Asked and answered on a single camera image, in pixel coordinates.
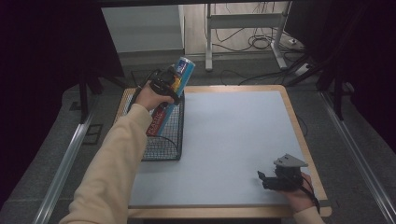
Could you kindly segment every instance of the hand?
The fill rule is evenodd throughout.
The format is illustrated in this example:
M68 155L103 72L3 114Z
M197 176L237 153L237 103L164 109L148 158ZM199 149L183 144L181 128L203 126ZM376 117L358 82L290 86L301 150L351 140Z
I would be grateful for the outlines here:
M142 105L147 109L147 111L150 111L163 102L172 104L174 99L170 96L162 96L157 94L151 89L148 82L137 96L135 103Z
M310 187L310 185L312 186L311 176L306 175L303 172L301 172L301 175L303 176L303 178L305 178L309 182L309 184L308 184L304 180L303 187L312 193L312 189ZM307 208L315 206L314 202L312 202L312 200L308 197L308 195L306 195L300 189L297 189L293 192L283 191L283 190L279 190L278 192L285 195L285 197L288 199L290 207L294 213L298 213L298 212L301 212Z

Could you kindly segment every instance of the cuff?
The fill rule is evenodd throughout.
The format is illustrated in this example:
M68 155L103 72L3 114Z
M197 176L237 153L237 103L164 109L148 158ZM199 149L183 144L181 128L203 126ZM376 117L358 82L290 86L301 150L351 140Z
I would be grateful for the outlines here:
M317 208L315 206L307 208L301 212L294 214L294 219L297 223L304 223L304 224L320 224L323 223L323 219L319 215Z

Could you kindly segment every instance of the cable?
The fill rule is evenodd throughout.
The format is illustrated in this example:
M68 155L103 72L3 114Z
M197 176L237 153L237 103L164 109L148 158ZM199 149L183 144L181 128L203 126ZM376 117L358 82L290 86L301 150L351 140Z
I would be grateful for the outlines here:
M302 57L300 57L299 59L297 59L290 67L289 67L289 69L288 69L288 73L285 75L285 76L283 76L283 78L282 78L282 81L280 82L280 84L279 85L282 85L283 86L283 83L285 82L285 78L286 78L286 76L287 75L289 75L289 74L291 74L294 70L294 67L296 67L297 65L299 65L299 64L301 64L302 62L304 62L304 61L306 61L307 59L309 58L309 55L308 54L305 54L305 55L303 55Z
M204 33L205 33L205 38L206 38L206 40L207 40L207 33L206 33L206 7L207 7L207 4L204 4Z
M228 3L225 4L225 8L227 8L227 11L231 14L230 9L228 9Z
M283 74L284 72L285 72L285 71L281 71L281 72L274 72L274 73L259 75L259 76L255 76L255 77L249 77L249 78L246 78L245 80L239 82L238 86L242 85L243 83L245 83L245 82L247 82L247 81L254 80L254 79L259 78L259 77L265 77L265 76L274 76L274 77L277 77L277 76L280 76L281 74Z
M271 45L271 41L268 40L268 38L267 38L266 35L256 35L256 34L257 34L257 30L258 30L257 28L254 29L253 36L251 36L251 37L247 40L247 42L249 43L250 46L253 46L253 47L256 48L256 49L266 49L266 48L268 48L268 47ZM267 42L267 45L266 45L265 47L257 47L257 46L255 45L255 43L256 43L257 41L266 41L266 42Z
M291 180L288 176L279 173L280 175L283 175L283 177L285 177L292 185L294 185L295 187L297 187L298 189L300 189L302 192L304 192L309 199L315 204L315 207L318 210L318 213L320 214L320 204L319 204L319 200L318 198L315 196L314 193L314 188L312 187L311 183L309 183L309 181L301 176L301 178L308 184L309 188L311 189L311 191L309 191L308 189L306 189L303 185L299 185L297 183L295 183L293 180Z
M251 47L252 47L252 46L249 46L249 47L247 47L247 48L245 48L245 49L229 49L229 48L227 48L227 47L224 47L224 46L218 45L218 44L212 44L212 45L213 45L213 46L220 47L220 48L224 48L224 49L227 49L227 50L230 50L230 51L235 51L235 52L244 51L244 50L247 50L247 49L251 49Z
M245 30L245 28L239 29L238 31L236 31L235 33L233 33L232 35L228 36L227 38L225 38L225 39L223 39L223 40L220 40L220 38L219 38L218 29L215 30L215 33L216 33L216 37L218 38L218 41L219 41L220 43L222 43L222 42L224 42L224 41L230 39L230 38L233 37L234 35L238 34L238 33L241 32L242 30Z
M234 73L234 74L236 74L236 75L238 75L239 77L242 77L242 78L247 78L247 77L244 77L244 76L242 76L241 74L239 74L239 73L237 73L237 72L235 72L235 71L232 71L232 70L222 70L221 73L220 73L220 81L221 81L221 84L223 84L224 86L227 86L227 84L225 84L225 83L223 82L222 76L223 76L223 74L226 73L226 72Z
M156 72L158 73L160 71L161 71L160 69L156 69L156 70L152 71L148 76L146 76L145 80L136 87L136 89L134 90L134 96L132 97L131 102L128 104L128 108L126 110L127 113L131 110L131 107L134 104L134 102L136 101L137 96L142 91L143 87L145 87L146 83L148 83L151 76L153 74L155 74Z

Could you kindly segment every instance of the table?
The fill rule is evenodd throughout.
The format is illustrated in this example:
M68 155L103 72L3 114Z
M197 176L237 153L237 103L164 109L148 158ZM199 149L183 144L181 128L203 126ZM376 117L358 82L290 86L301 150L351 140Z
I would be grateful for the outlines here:
M283 103L290 118L292 128L298 140L304 156L308 163L309 172L312 177L313 186L317 198L321 201L321 215L327 217L332 209L327 202L327 196L320 182L315 164L311 158L308 146L304 140L298 120L294 114L290 99L282 86L189 86L185 88L186 94L194 92L249 92L249 91L279 91ZM124 102L121 101L119 111L122 111ZM142 206L129 209L130 218L240 218L240 217L291 217L292 212L287 205L233 205L233 206Z

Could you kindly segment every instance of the white board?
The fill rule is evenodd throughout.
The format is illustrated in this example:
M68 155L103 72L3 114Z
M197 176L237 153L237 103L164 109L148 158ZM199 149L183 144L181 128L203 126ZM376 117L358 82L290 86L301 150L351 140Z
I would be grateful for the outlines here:
M286 153L304 160L279 91L186 93L185 102L180 161L142 162L131 206L287 203L257 175L275 176Z

